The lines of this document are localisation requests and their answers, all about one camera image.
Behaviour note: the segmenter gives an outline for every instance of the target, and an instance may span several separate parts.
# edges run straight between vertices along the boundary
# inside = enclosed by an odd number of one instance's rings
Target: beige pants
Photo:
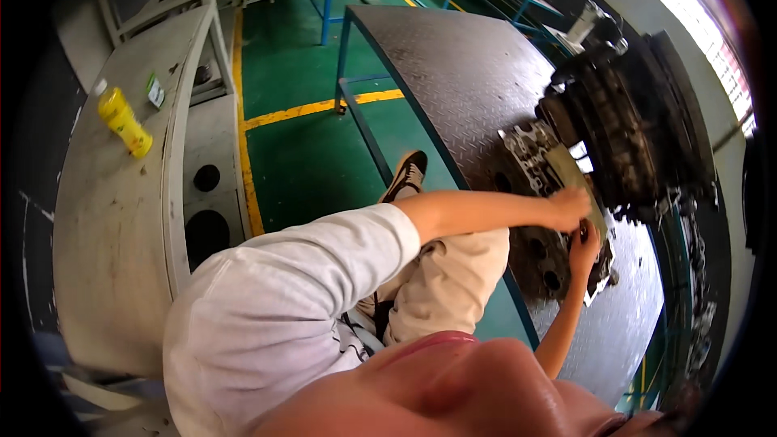
[[[378,287],[378,302],[394,300],[383,336],[386,346],[438,331],[475,331],[507,267],[508,228],[444,237],[421,248],[399,274]],[[356,305],[372,317],[375,297]]]

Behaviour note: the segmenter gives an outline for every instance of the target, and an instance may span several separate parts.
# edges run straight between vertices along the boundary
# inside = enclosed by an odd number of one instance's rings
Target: black and white sneaker
[[[423,151],[412,151],[405,154],[396,164],[396,174],[389,189],[378,199],[378,202],[392,202],[399,192],[405,188],[416,193],[423,192],[421,183],[427,173],[428,158]]]

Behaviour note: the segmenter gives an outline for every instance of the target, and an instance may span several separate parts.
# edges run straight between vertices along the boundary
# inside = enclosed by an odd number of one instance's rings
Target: bottle cap
[[[95,85],[95,93],[97,93],[97,94],[103,94],[103,93],[105,93],[105,90],[107,90],[107,89],[108,89],[108,82],[105,81],[105,78],[102,78]]]

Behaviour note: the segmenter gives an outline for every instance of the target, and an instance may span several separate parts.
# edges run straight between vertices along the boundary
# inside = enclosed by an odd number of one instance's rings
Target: yellow bottle
[[[121,89],[114,87],[109,90],[108,82],[100,80],[95,86],[95,93],[100,95],[97,112],[100,113],[102,121],[121,137],[132,155],[140,159],[149,153],[153,139],[135,120],[132,107]]]

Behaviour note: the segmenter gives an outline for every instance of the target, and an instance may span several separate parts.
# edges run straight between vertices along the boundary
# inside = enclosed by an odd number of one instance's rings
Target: green epoxy floor
[[[404,0],[366,0],[407,5]],[[420,0],[440,6],[443,0]],[[487,13],[478,0],[454,0]],[[333,0],[333,15],[345,4]],[[333,98],[340,47],[340,24],[329,29],[329,43],[318,45],[321,20],[309,0],[259,2],[244,11],[242,84],[245,119]],[[382,73],[372,49],[354,30],[346,75]],[[390,79],[352,84],[355,93],[396,88]],[[363,104],[362,112],[393,168],[403,153],[425,151],[430,158],[424,188],[456,189],[431,140],[407,102],[400,98]],[[364,141],[348,115],[332,111],[261,125],[246,133],[259,212],[267,232],[307,223],[327,214],[374,204],[384,185]],[[481,339],[518,337],[528,342],[517,310],[500,281],[476,329]]]

